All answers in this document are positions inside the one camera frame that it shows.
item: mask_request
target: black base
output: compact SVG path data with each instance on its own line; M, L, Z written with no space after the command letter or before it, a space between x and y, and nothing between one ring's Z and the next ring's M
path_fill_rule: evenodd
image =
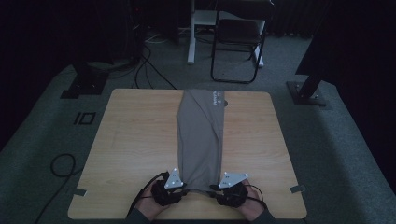
M304 85L303 82L294 82L294 81L289 81L286 82L288 85L291 97L293 98L293 101L297 105L320 105L320 106L326 106L328 103L324 98L322 97L321 93L319 90L316 90L312 96L309 98L304 98L301 97L299 92L301 87Z
M81 78L74 79L69 90L64 91L61 99L77 99L80 95L100 95L106 85L108 73L94 73L89 84L81 84Z

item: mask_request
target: metal bracket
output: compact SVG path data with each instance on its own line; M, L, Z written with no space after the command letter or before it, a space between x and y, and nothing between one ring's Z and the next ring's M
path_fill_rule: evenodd
M177 173L177 168L175 168L172 173L169 175L168 180L166 180L165 188L166 189L175 189L183 187L184 183L181 181L180 177Z
M322 97L319 90L316 90L313 96L309 98L303 98L299 95L299 92L301 87L304 85L304 83L289 81L286 82L286 84L288 85L291 97L293 98L293 102L296 105L319 105L319 106L328 105L327 101Z
M219 183L220 189L230 188L244 179L248 179L248 174L236 174L224 172L224 177Z

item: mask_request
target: tabletop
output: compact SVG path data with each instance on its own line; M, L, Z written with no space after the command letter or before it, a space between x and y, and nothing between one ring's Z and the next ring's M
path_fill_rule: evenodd
M271 96L226 91L222 173L247 173L276 218L303 218L301 192ZM177 111L183 91L114 90L78 182L73 219L125 218L134 197L152 177L177 168ZM241 219L216 200L189 193L158 219Z

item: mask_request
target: gray pants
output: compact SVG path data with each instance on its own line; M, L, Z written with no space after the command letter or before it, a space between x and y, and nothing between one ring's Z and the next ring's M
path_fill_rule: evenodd
M185 90L177 113L178 167L186 189L219 183L224 91Z

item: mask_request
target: person's hand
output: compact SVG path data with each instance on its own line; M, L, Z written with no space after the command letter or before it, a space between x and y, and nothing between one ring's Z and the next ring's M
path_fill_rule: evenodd
M170 207L170 205L161 206L154 201L151 194L151 188L157 181L154 181L148 188L143 192L142 197L136 204L136 209L139 210L149 221L152 221L158 216L163 210Z
M259 194L250 186L248 180L243 180L242 184L244 184L247 188L248 197L260 200ZM248 221L253 221L265 210L265 208L259 202L250 199L246 199L245 202L236 209L242 213L242 215L244 215Z

